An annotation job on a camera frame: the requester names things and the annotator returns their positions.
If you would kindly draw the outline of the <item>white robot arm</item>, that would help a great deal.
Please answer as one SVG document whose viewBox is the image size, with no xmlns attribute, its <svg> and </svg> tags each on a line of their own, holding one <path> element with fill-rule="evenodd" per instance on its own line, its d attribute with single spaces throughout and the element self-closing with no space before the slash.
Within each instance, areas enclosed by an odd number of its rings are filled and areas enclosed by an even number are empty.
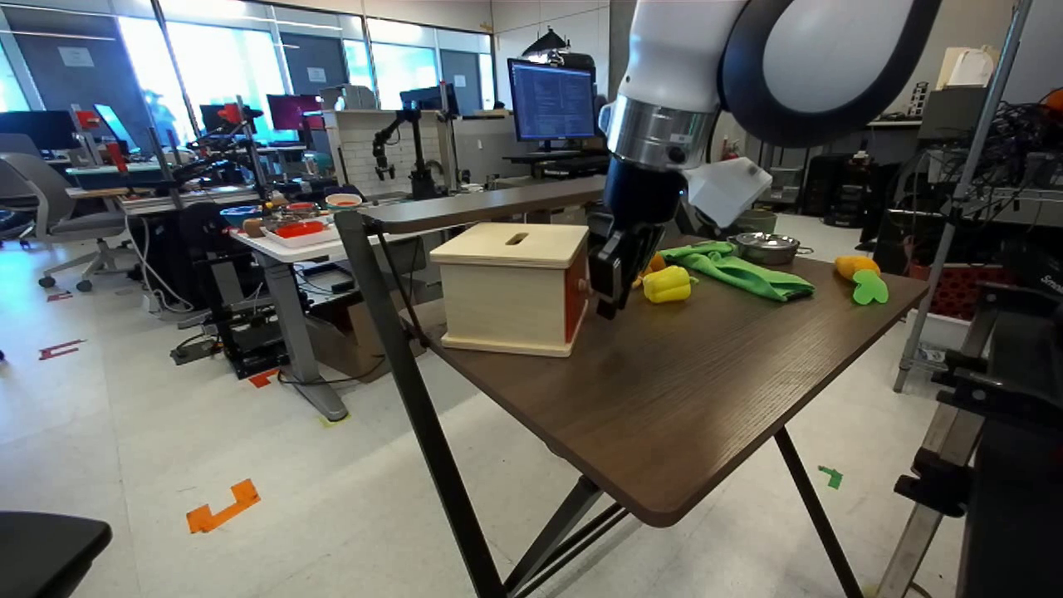
<svg viewBox="0 0 1063 598">
<path fill-rule="evenodd" d="M 876 118 L 907 85 L 940 0 L 633 0 L 627 65 L 598 121 L 606 208 L 589 281 L 611 320 L 682 201 L 732 225 L 768 184 L 715 160 L 721 114 L 773 145 L 816 145 Z"/>
</svg>

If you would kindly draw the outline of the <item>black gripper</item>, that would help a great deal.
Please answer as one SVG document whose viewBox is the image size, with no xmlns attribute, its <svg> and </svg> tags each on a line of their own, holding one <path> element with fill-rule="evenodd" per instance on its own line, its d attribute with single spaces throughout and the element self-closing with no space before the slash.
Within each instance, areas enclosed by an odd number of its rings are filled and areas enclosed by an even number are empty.
<svg viewBox="0 0 1063 598">
<path fill-rule="evenodd" d="M 684 189 L 678 169 L 648 169 L 620 155 L 607 162 L 606 208 L 589 217 L 590 289 L 606 320 L 625 308 L 630 277 L 648 262 Z"/>
</svg>

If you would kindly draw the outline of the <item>black background robot arm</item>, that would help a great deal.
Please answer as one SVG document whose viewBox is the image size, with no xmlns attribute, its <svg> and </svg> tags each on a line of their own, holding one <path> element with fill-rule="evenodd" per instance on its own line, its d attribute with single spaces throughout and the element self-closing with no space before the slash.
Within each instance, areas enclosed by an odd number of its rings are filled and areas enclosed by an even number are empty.
<svg viewBox="0 0 1063 598">
<path fill-rule="evenodd" d="M 458 100 L 447 84 L 415 85 L 400 93 L 400 108 L 393 121 L 373 135 L 373 160 L 380 180 L 394 180 L 400 162 L 387 155 L 394 132 L 408 132 L 411 166 L 408 166 L 408 196 L 432 199 L 444 191 L 444 166 L 426 155 L 422 116 L 436 114 L 442 121 L 458 116 Z"/>
</svg>

